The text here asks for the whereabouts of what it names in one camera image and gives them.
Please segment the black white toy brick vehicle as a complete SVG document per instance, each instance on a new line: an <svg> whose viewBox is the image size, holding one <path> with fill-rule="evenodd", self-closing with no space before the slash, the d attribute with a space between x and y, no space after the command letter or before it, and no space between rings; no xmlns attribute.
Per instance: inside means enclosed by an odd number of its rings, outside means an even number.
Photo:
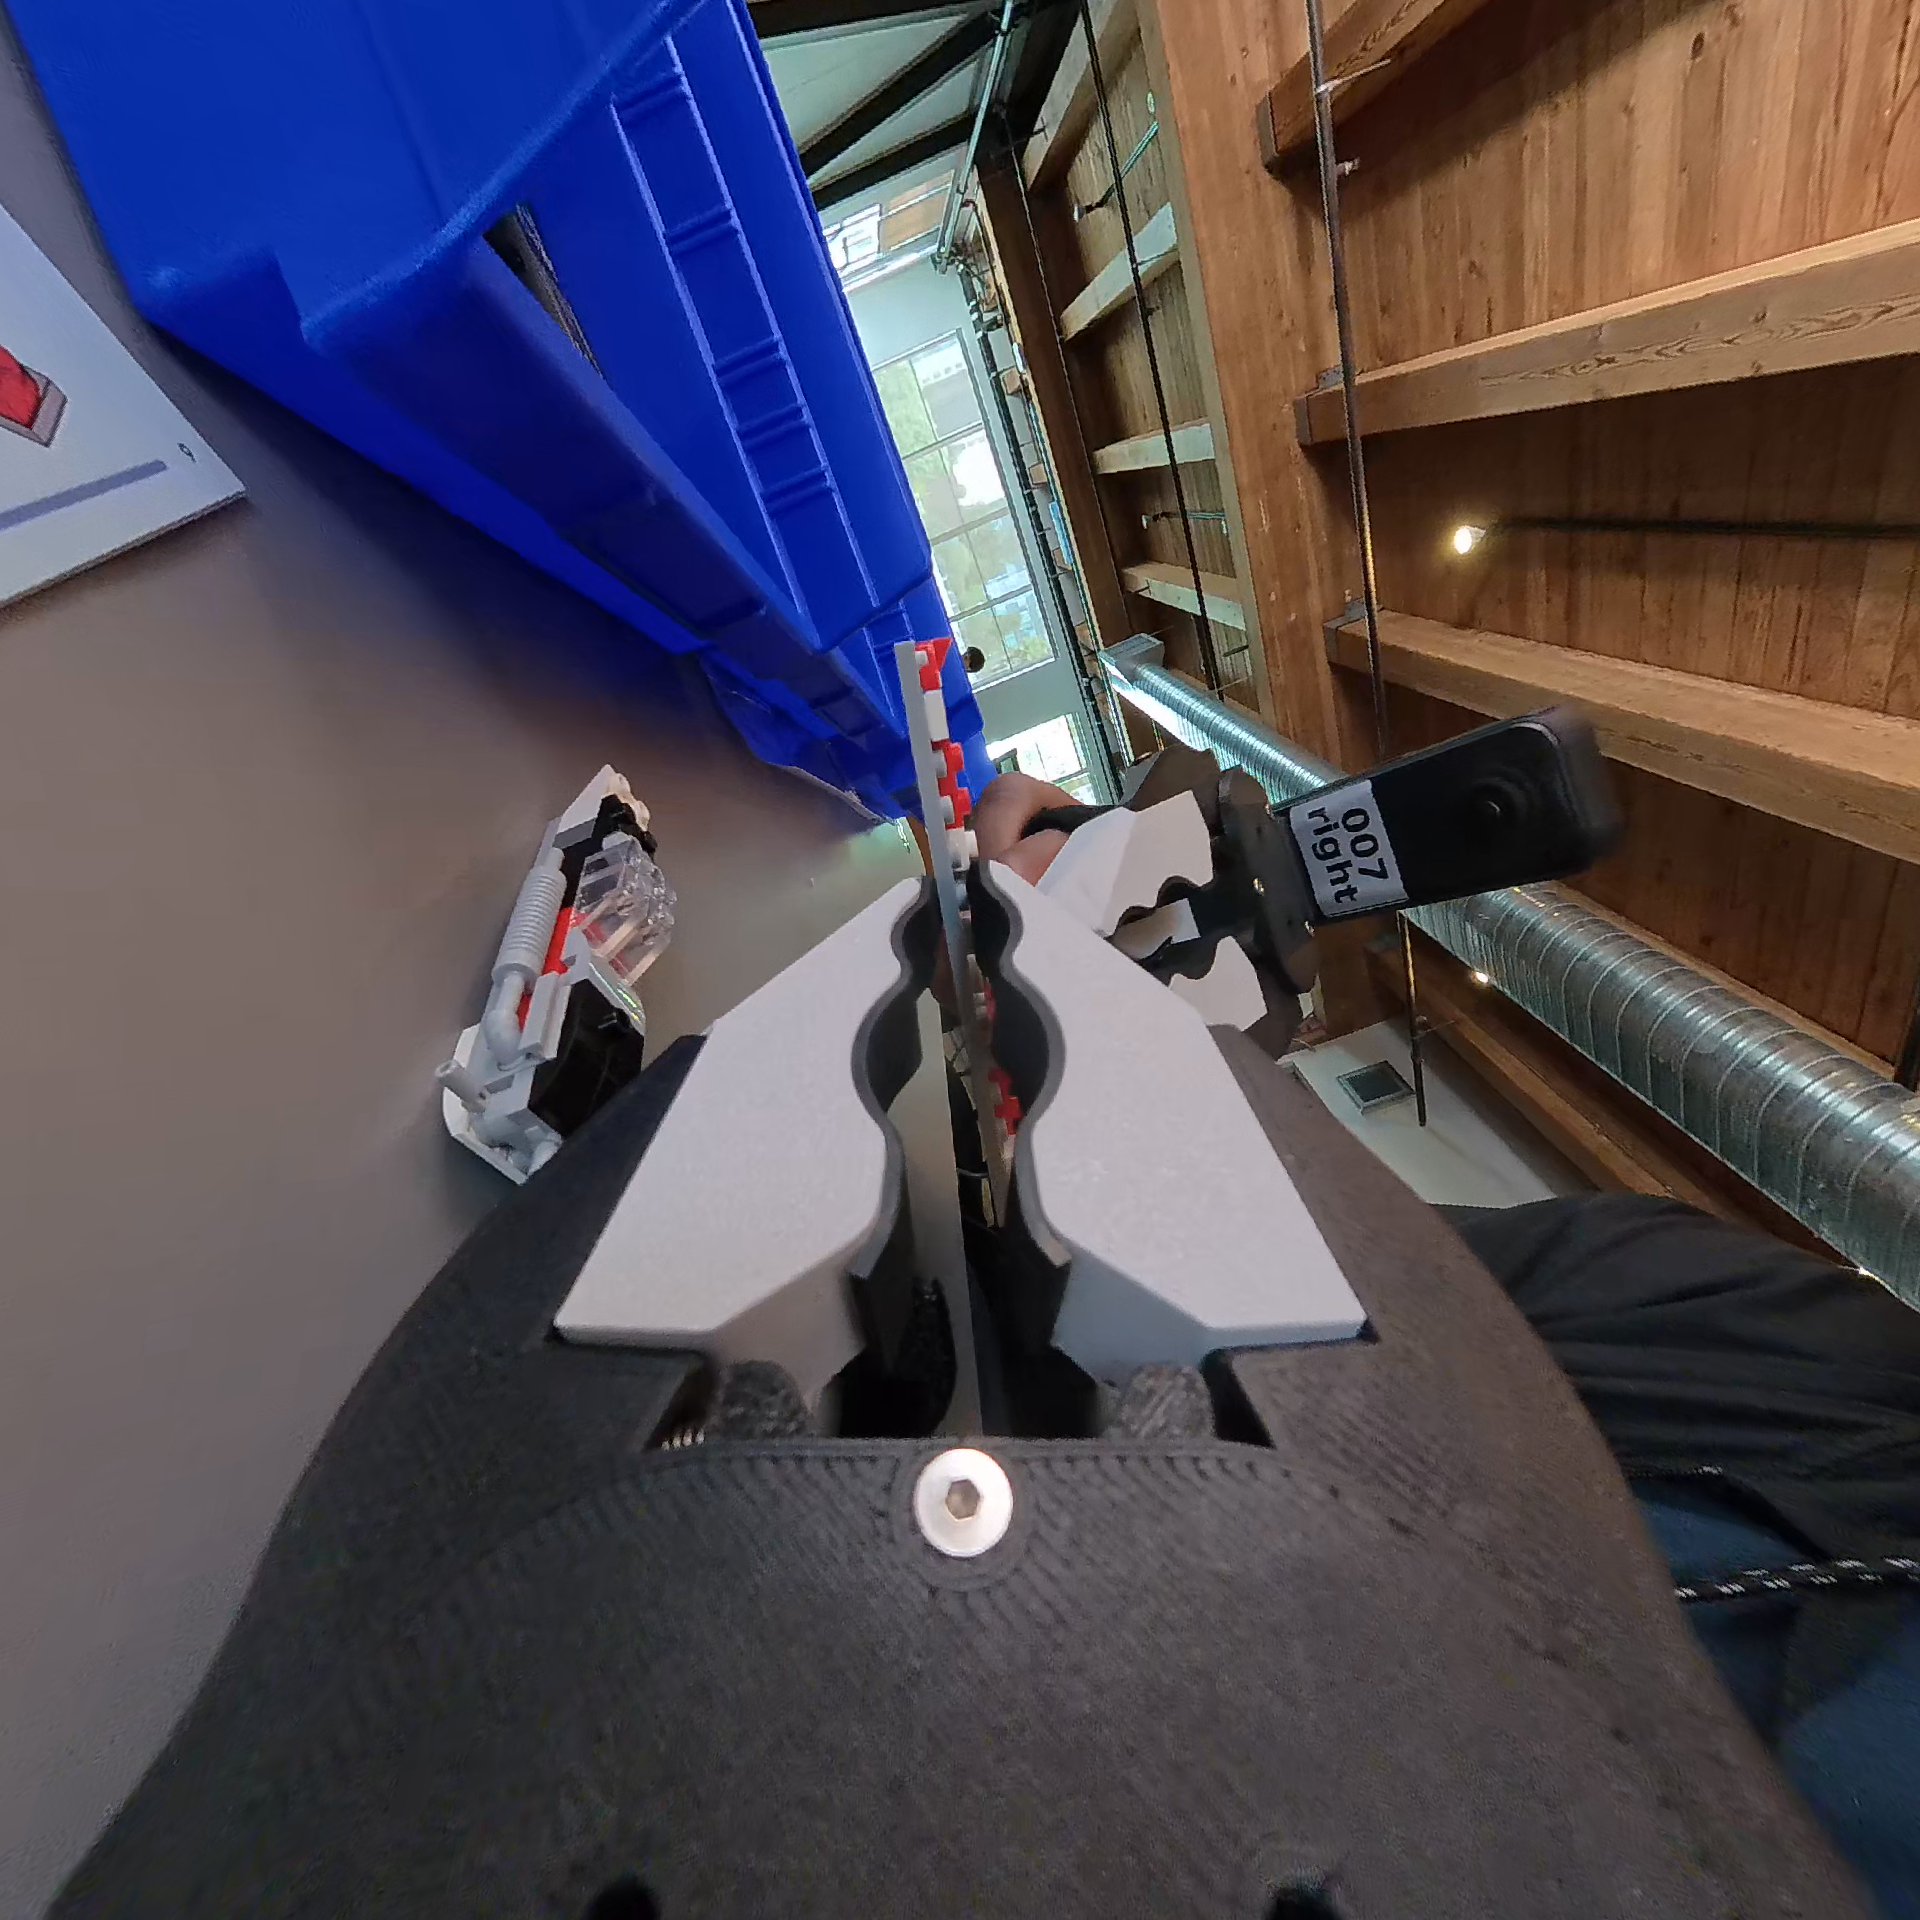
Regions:
<svg viewBox="0 0 1920 1920"><path fill-rule="evenodd" d="M641 980L676 926L649 806L601 768L521 880L475 1024L436 1071L449 1136L525 1184L645 1063Z"/></svg>

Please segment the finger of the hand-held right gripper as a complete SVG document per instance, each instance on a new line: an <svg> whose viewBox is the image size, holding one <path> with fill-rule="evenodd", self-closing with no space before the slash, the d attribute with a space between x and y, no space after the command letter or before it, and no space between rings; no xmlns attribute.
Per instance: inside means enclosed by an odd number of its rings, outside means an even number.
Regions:
<svg viewBox="0 0 1920 1920"><path fill-rule="evenodd" d="M1201 806L1125 806L1120 822L1119 932L1213 881L1213 833Z"/></svg>
<svg viewBox="0 0 1920 1920"><path fill-rule="evenodd" d="M1195 918L1135 918L1120 926L1120 950L1183 996L1208 1024L1255 1032L1280 1012L1258 959L1231 931L1201 931Z"/></svg>

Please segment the toy brick instruction booklet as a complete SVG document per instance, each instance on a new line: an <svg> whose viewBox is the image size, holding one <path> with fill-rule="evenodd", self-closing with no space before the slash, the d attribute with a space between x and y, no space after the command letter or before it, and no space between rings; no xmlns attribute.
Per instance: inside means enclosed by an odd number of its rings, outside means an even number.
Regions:
<svg viewBox="0 0 1920 1920"><path fill-rule="evenodd" d="M2 603L244 494L244 481L4 209Z"/></svg>

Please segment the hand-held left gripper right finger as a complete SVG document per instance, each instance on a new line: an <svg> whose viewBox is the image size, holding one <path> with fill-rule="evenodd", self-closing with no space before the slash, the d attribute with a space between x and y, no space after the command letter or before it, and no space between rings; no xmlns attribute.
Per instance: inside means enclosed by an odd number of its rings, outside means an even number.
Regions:
<svg viewBox="0 0 1920 1920"><path fill-rule="evenodd" d="M1008 869L969 880L1000 1251L978 1279L996 1413L1095 1432L1144 1366L1354 1342L1368 1309L1183 996Z"/></svg>

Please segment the large paned window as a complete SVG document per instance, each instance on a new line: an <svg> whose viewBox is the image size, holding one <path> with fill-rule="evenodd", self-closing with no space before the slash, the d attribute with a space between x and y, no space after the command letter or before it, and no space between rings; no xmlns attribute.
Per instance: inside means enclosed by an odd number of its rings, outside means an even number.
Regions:
<svg viewBox="0 0 1920 1920"><path fill-rule="evenodd" d="M1068 685L1068 662L963 335L928 339L879 364L873 374L989 759L1002 773L1033 774L1072 800L1092 800L1081 705Z"/></svg>

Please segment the person's right hand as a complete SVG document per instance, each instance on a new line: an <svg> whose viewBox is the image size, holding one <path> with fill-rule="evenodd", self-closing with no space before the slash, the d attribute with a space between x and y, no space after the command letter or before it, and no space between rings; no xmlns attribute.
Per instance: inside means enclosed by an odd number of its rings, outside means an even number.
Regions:
<svg viewBox="0 0 1920 1920"><path fill-rule="evenodd" d="M1068 832L1026 828L1042 813L1068 808L1074 800L1057 784L1023 773L996 774L972 811L977 856L1000 861L1029 885L1040 885L1052 861L1068 845Z"/></svg>

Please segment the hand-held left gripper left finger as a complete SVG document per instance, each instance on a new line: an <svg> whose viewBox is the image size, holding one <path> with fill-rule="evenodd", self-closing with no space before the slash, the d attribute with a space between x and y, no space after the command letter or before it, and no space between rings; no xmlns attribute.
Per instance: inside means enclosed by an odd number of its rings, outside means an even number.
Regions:
<svg viewBox="0 0 1920 1920"><path fill-rule="evenodd" d="M559 1337L773 1363L804 1400L901 1365L920 1261L895 1104L937 935L933 880L901 880L712 1024Z"/></svg>

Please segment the grey red toy brick plate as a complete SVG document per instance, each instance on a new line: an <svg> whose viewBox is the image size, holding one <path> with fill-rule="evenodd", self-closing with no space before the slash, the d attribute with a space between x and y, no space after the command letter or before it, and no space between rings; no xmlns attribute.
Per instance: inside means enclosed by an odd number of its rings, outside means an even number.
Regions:
<svg viewBox="0 0 1920 1920"><path fill-rule="evenodd" d="M1013 1174L1023 1099L994 1048L996 1000L981 936L989 894L977 856L968 751L951 734L944 660L951 640L901 640L897 677L903 727L928 837L928 870L944 927L951 1007L968 1056L968 1081L984 1153L993 1223L1013 1217Z"/></svg>

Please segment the silver metal air duct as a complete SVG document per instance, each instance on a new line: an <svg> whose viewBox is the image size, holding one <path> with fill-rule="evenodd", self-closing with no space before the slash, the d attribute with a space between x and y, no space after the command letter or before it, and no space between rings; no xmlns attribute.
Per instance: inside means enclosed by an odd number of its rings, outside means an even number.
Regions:
<svg viewBox="0 0 1920 1920"><path fill-rule="evenodd" d="M1914 1091L1548 881L1401 918L1916 1308Z"/></svg>

